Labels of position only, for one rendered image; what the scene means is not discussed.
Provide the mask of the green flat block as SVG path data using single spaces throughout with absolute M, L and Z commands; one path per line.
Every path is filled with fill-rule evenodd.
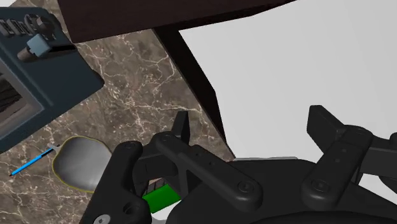
M 144 194 L 142 198 L 148 203 L 152 214 L 181 200 L 181 197 L 168 184 Z

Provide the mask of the dark blue kitchen appliance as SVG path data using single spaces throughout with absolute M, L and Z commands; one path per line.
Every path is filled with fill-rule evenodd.
M 104 86 L 38 7 L 0 7 L 0 154 Z

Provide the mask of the grey bowl with yellow rim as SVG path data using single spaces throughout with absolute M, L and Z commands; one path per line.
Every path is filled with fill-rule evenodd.
M 88 193 L 95 191 L 112 156 L 102 141 L 87 136 L 72 136 L 48 147 L 55 150 L 54 175 L 68 187 Z

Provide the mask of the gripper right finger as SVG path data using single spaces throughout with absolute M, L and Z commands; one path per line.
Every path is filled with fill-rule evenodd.
M 335 208 L 349 184 L 359 184 L 364 174 L 378 176 L 397 194 L 397 132 L 383 139 L 342 123 L 322 105 L 312 105 L 307 133 L 323 152 L 301 185 L 301 198 L 309 208 Z

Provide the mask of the blue pen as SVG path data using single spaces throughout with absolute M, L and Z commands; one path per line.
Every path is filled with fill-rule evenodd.
M 18 169 L 14 170 L 10 176 L 15 176 L 16 174 L 20 173 L 21 171 L 23 171 L 24 169 L 28 168 L 29 166 L 31 166 L 32 164 L 36 163 L 38 160 L 41 160 L 43 157 L 47 156 L 48 154 L 50 154 L 53 151 L 56 151 L 57 149 L 60 148 L 60 145 L 51 145 L 49 146 L 49 148 L 43 152 L 42 154 L 36 156 L 35 158 L 33 158 L 32 160 L 30 160 L 29 162 L 25 163 L 24 165 L 22 165 L 21 167 L 19 167 Z

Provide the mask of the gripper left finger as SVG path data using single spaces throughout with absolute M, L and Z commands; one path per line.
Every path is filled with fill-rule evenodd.
M 97 185 L 79 224 L 151 224 L 151 210 L 168 198 L 143 198 L 151 179 L 165 178 L 180 198 L 204 183 L 232 207 L 257 210 L 262 187 L 199 145 L 189 145 L 187 111 L 177 113 L 172 130 L 155 134 L 150 143 L 120 143 Z

